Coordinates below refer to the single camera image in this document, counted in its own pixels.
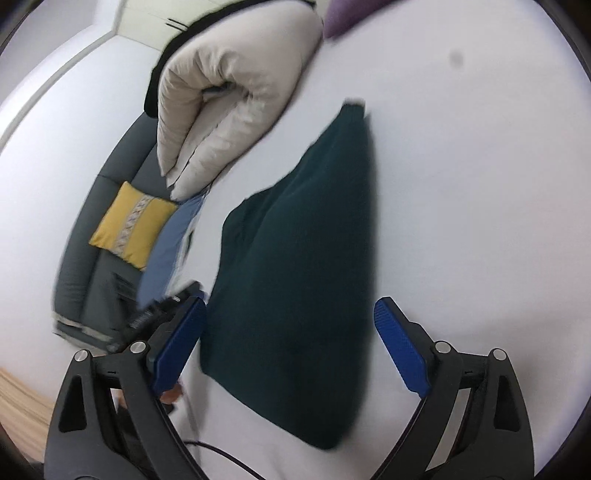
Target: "cushion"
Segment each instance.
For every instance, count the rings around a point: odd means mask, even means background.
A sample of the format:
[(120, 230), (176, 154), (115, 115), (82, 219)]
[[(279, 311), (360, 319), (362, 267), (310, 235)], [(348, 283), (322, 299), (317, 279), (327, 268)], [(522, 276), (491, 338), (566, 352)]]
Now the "cushion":
[(147, 115), (140, 115), (119, 140), (99, 175), (121, 185), (131, 181), (156, 143), (158, 122)]
[(59, 322), (72, 324), (82, 321), (86, 292), (100, 253), (88, 242), (119, 188), (113, 180), (98, 176), (82, 205), (57, 276), (53, 309)]
[(394, 0), (332, 0), (324, 19), (324, 37), (332, 38), (349, 31), (376, 10)]
[(168, 284), (190, 246), (191, 233), (187, 230), (203, 200), (204, 196), (200, 195), (184, 202), (162, 228), (139, 283), (136, 297), (139, 309), (166, 296)]
[(142, 273), (133, 265), (107, 250), (99, 250), (99, 258), (88, 286), (82, 313), (83, 333), (108, 342), (116, 336), (127, 320), (116, 295), (116, 276), (137, 285)]
[(226, 219), (201, 367), (301, 440), (336, 446), (361, 403), (371, 325), (363, 107), (345, 105), (298, 166)]
[(156, 146), (152, 148), (134, 179), (131, 180), (131, 186), (156, 198), (170, 198), (170, 192), (166, 188), (166, 179), (160, 175)]
[[(201, 191), (274, 125), (321, 37), (308, 4), (281, 0), (228, 17), (172, 56), (160, 79), (157, 135), (172, 199)], [(206, 101), (206, 90), (227, 83), (235, 87)]]
[(208, 13), (207, 15), (201, 17), (199, 20), (190, 24), (188, 29), (186, 29), (184, 32), (181, 32), (179, 35), (174, 37), (169, 42), (169, 44), (166, 45), (166, 48), (158, 59), (158, 63), (152, 70), (148, 91), (146, 92), (146, 98), (144, 100), (145, 113), (152, 118), (158, 117), (158, 84), (160, 82), (160, 76), (162, 75), (162, 71), (164, 70), (164, 67), (168, 63), (170, 57), (172, 57), (177, 50), (179, 50), (194, 36), (199, 35), (201, 32), (205, 31), (220, 20), (223, 20), (227, 16), (235, 14), (241, 10), (244, 10), (245, 8), (254, 7), (255, 5), (267, 3), (269, 1), (274, 0), (242, 0), (240, 2), (231, 3), (225, 7), (222, 7), (220, 10)]
[(176, 209), (173, 202), (147, 195), (126, 181), (89, 243), (142, 270), (160, 230)]

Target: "blue gripper pad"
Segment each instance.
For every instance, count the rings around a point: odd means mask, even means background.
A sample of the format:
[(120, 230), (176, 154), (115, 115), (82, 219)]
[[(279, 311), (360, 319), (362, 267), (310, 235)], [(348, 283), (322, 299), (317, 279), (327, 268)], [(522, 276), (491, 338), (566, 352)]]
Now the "blue gripper pad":
[(187, 311), (154, 361), (151, 388), (157, 397), (171, 390), (205, 329), (207, 309), (201, 298)]
[(425, 398), (431, 390), (427, 364), (385, 299), (374, 305), (375, 327), (407, 388)]

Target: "pillow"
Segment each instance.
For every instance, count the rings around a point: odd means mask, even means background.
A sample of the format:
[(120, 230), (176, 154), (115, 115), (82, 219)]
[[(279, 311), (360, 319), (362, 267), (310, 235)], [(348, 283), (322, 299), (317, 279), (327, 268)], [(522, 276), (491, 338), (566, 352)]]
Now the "pillow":
[(338, 37), (394, 0), (332, 0), (324, 19), (324, 37)]
[[(162, 55), (160, 55), (160, 58), (158, 59), (158, 63), (152, 70), (148, 91), (146, 92), (146, 98), (144, 100), (144, 111), (146, 112), (146, 115), (150, 116), (151, 118), (158, 118), (158, 84), (160, 83), (160, 76), (162, 75), (165, 65), (177, 51), (179, 51), (188, 41), (192, 40), (193, 37), (204, 32), (213, 24), (223, 20), (224, 18), (237, 12), (241, 12), (247, 8), (271, 1), (273, 0), (242, 0), (240, 2), (231, 3), (225, 7), (222, 7), (220, 10), (210, 12), (207, 15), (199, 18), (190, 24), (184, 32), (181, 32), (176, 37), (174, 37), (169, 42), (169, 44), (166, 45), (166, 48), (163, 50)], [(303, 1), (310, 4), (310, 6), (314, 6), (313, 1)]]
[(371, 172), (363, 107), (344, 105), (290, 174), (226, 218), (201, 337), (203, 373), (321, 449), (364, 398)]
[(139, 282), (136, 301), (140, 310), (153, 300), (162, 300), (167, 296), (170, 280), (190, 246), (191, 232), (187, 230), (199, 213), (204, 199), (205, 195), (199, 195), (187, 200), (162, 228)]
[(176, 209), (175, 203), (125, 182), (89, 243), (143, 270), (160, 230)]

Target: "gray sofa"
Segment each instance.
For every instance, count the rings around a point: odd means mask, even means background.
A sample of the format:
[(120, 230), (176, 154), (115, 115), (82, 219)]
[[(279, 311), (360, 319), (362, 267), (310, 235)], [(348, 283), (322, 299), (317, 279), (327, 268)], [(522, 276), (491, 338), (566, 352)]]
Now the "gray sofa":
[(106, 349), (121, 321), (113, 282), (133, 292), (141, 278), (131, 264), (88, 242), (123, 182), (169, 198), (156, 158), (157, 124), (145, 113), (134, 122), (99, 172), (72, 228), (54, 292), (54, 331), (79, 346)]

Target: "folded pillow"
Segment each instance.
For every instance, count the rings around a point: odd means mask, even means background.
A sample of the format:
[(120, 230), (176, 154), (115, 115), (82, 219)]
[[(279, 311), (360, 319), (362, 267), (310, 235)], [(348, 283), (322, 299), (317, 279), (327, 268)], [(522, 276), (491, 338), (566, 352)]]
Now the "folded pillow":
[(175, 203), (125, 182), (89, 243), (143, 270), (160, 230), (176, 209)]
[(189, 249), (191, 232), (188, 230), (204, 199), (204, 195), (199, 195), (184, 202), (162, 228), (139, 282), (136, 296), (139, 309), (166, 297), (170, 280)]
[(157, 155), (173, 200), (200, 192), (267, 133), (321, 37), (308, 4), (280, 0), (231, 15), (172, 56), (158, 87)]
[[(213, 24), (223, 20), (224, 18), (233, 15), (237, 12), (245, 10), (250, 7), (254, 7), (259, 4), (272, 2), (275, 0), (242, 0), (240, 2), (231, 3), (225, 7), (221, 7), (220, 10), (213, 11), (207, 15), (199, 18), (195, 22), (189, 25), (188, 29), (181, 32), (179, 35), (174, 37), (166, 48), (163, 50), (162, 55), (158, 59), (158, 63), (152, 70), (150, 77), (150, 83), (148, 85), (148, 91), (146, 92), (146, 98), (144, 100), (144, 111), (152, 118), (158, 118), (158, 84), (160, 83), (160, 76), (164, 70), (164, 67), (170, 60), (170, 58), (182, 48), (188, 41), (190, 41), (196, 35), (207, 30)], [(305, 3), (310, 4), (311, 7), (316, 6), (316, 2), (313, 0), (303, 0)]]
[(324, 19), (324, 37), (338, 37), (394, 0), (332, 0)]

